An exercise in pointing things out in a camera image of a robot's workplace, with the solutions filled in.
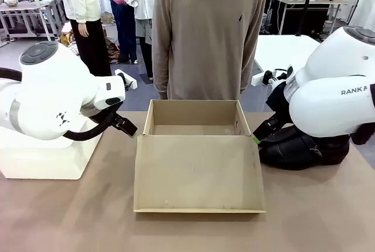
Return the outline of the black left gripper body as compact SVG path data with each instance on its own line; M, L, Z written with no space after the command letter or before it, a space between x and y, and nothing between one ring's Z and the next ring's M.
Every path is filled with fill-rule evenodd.
M119 115L116 111L112 115L110 126L116 129L124 129L126 123L126 118Z

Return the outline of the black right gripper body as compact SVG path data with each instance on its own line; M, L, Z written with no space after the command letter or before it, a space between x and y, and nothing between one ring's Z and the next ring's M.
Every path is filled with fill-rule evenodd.
M289 102L284 96L285 86L285 81L277 85L266 101L266 104L269 106L269 108L275 112L275 114L270 117L272 124L277 123L285 125L287 123L292 123L289 113Z

